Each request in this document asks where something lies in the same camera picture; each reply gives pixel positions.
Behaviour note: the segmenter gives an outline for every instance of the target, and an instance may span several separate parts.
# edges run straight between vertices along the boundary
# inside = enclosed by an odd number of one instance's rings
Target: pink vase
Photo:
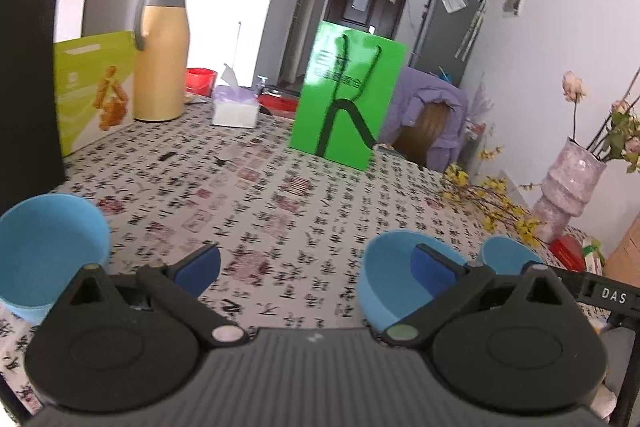
[[[558,238],[572,217],[580,216],[607,164],[567,138],[542,182],[542,197],[532,215],[541,221],[536,237],[545,243]]]

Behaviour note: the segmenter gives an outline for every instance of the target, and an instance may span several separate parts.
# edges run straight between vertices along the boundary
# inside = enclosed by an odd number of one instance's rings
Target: green box
[[[404,54],[398,42],[321,22],[290,146],[366,170]]]
[[[131,32],[56,42],[53,53],[63,156],[133,123]]]

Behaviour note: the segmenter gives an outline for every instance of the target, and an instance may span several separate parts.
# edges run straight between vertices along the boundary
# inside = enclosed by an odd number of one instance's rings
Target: dried rose
[[[567,102],[580,103],[587,96],[587,92],[582,87],[582,79],[575,76],[573,71],[567,71],[562,78],[562,90],[564,99]]]
[[[625,113],[629,110],[631,106],[626,100],[618,100],[611,104],[611,112],[622,112]]]
[[[625,151],[628,154],[640,154],[640,138],[635,137],[625,143]]]

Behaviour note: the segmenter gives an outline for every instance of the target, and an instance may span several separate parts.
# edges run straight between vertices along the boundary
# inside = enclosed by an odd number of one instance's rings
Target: bowl
[[[0,217],[0,301],[40,324],[85,264],[109,260],[109,225],[96,206],[70,194],[44,194]]]
[[[373,238],[364,250],[356,293],[375,330],[386,330],[433,299],[412,275],[412,252],[420,243],[460,265],[466,263],[453,248],[420,232],[392,230]]]
[[[480,248],[480,259],[498,275],[520,275],[529,261],[544,264],[535,253],[506,235],[492,235]]]

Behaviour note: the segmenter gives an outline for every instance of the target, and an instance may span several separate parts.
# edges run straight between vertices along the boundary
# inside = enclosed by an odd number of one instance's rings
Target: refrigerator
[[[431,0],[423,14],[409,67],[440,77],[442,68],[450,76],[451,84],[459,86],[469,62],[471,49],[481,30],[479,28],[475,32],[476,38],[473,39],[474,21],[479,17],[482,2],[465,0],[466,7],[449,12],[444,1],[446,0]]]

